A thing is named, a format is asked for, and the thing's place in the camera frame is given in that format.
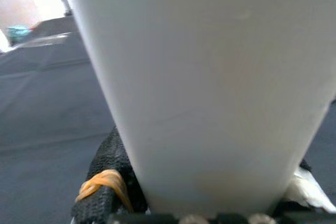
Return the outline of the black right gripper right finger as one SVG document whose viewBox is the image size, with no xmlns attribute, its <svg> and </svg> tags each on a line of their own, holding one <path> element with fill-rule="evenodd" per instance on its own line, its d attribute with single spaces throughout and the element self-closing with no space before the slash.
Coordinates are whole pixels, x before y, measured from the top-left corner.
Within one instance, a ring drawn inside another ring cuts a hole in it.
<svg viewBox="0 0 336 224">
<path fill-rule="evenodd" d="M 302 159 L 289 180 L 289 184 L 277 203 L 273 214 L 282 215 L 285 212 L 321 211 L 335 213 L 335 205 L 326 195 L 312 173 L 312 167 Z"/>
</svg>

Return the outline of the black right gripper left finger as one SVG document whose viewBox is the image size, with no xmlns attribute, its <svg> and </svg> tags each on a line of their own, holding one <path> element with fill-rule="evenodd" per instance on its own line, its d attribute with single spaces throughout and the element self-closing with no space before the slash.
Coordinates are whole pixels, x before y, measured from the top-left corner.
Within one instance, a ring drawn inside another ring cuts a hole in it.
<svg viewBox="0 0 336 224">
<path fill-rule="evenodd" d="M 148 204 L 116 127 L 99 146 L 86 179 L 89 180 L 107 169 L 114 169 L 122 176 L 134 212 L 145 213 Z M 101 186 L 97 192 L 79 200 L 71 209 L 74 223 L 106 223 L 111 214 L 129 213 L 117 194 L 108 186 Z"/>
</svg>

